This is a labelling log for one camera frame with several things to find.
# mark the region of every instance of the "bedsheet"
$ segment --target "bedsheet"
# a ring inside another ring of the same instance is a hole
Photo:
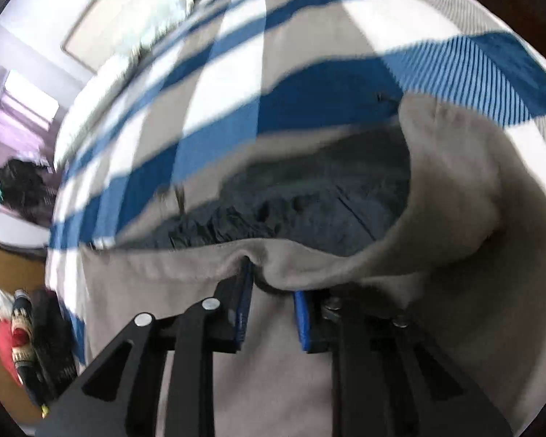
[[[546,192],[546,61],[475,0],[201,0],[64,174],[47,285],[79,360],[81,243],[113,246],[159,190],[259,135],[381,123],[407,92],[488,116]]]

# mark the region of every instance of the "window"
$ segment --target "window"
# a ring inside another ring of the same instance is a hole
[[[8,74],[4,88],[13,98],[32,110],[32,112],[48,122],[53,121],[59,109],[57,101],[33,86],[15,70],[11,70]]]

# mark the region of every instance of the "bolt head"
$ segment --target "bolt head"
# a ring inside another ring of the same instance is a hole
[[[409,326],[409,321],[406,320],[405,316],[400,314],[393,318],[392,324],[398,328],[407,328]]]
[[[143,314],[135,316],[135,319],[133,321],[138,327],[146,327],[147,325],[150,325],[152,323],[152,319],[152,315],[144,312]]]
[[[342,299],[339,297],[330,297],[324,301],[324,307],[329,311],[339,311],[342,308]]]
[[[221,302],[216,297],[209,297],[202,301],[202,309],[205,311],[216,311],[221,306]]]

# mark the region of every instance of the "black fabric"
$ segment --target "black fabric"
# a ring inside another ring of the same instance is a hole
[[[60,311],[54,291],[38,288],[31,295],[32,347],[53,398],[77,378],[73,359],[73,329]]]
[[[180,250],[259,237],[350,256],[396,222],[410,178],[400,127],[377,127],[314,154],[253,164],[223,184],[218,200],[120,248]]]
[[[42,177],[46,166],[10,158],[0,167],[1,204],[24,219],[50,226],[56,193]]]

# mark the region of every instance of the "wrinkled fabric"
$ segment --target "wrinkled fabric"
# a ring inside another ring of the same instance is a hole
[[[249,166],[223,185],[219,200],[121,248],[181,250],[281,238],[350,256],[382,239],[400,217],[410,177],[400,127],[377,127],[314,154]]]
[[[406,207],[382,239],[354,255],[278,238],[180,251],[82,250],[91,355],[138,312],[183,312],[248,257],[277,290],[347,286],[368,304],[408,305],[514,431],[525,427],[546,403],[546,194],[506,134],[473,110],[405,95],[399,121],[411,158]],[[223,172],[209,168],[202,176],[222,186]],[[187,198],[208,193],[196,184],[184,188]],[[329,437],[329,421],[319,425],[320,416],[331,415],[329,361],[299,349],[290,297],[267,297],[287,304],[271,309],[256,301],[252,345],[238,357],[217,358],[235,366],[215,365],[217,422],[227,422],[222,435],[249,437],[256,428],[265,437],[309,435],[311,428]],[[268,328],[272,323],[278,328]],[[263,359],[276,365],[261,366]],[[258,408],[256,396],[263,399]],[[297,420],[296,403],[316,405]]]

